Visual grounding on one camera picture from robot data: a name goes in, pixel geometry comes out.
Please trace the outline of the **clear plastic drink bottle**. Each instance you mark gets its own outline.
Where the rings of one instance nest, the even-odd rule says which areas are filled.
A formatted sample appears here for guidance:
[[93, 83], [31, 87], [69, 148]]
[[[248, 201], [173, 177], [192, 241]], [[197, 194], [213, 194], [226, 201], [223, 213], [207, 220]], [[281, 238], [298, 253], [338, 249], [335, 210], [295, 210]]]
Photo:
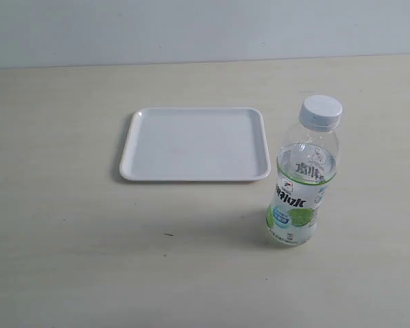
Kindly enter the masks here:
[[298, 123], [284, 135], [277, 153], [277, 182], [266, 225], [280, 243], [297, 246], [313, 236], [320, 204], [337, 174], [336, 132], [312, 131]]

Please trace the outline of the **white bottle cap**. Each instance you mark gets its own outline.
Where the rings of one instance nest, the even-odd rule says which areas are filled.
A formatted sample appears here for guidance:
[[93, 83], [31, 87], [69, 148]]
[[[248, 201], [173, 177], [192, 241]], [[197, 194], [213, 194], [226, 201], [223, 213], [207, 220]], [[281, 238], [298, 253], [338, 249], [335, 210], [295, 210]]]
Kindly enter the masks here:
[[342, 116], [342, 104], [330, 96], [308, 96], [301, 104], [299, 122], [311, 131], [334, 131]]

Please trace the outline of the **white plastic tray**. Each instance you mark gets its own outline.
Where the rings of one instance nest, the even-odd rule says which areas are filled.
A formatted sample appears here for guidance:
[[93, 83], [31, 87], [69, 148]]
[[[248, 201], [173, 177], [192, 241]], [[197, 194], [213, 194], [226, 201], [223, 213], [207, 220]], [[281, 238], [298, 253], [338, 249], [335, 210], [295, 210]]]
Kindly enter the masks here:
[[251, 182], [270, 171], [264, 120], [249, 107], [140, 109], [119, 164], [132, 182]]

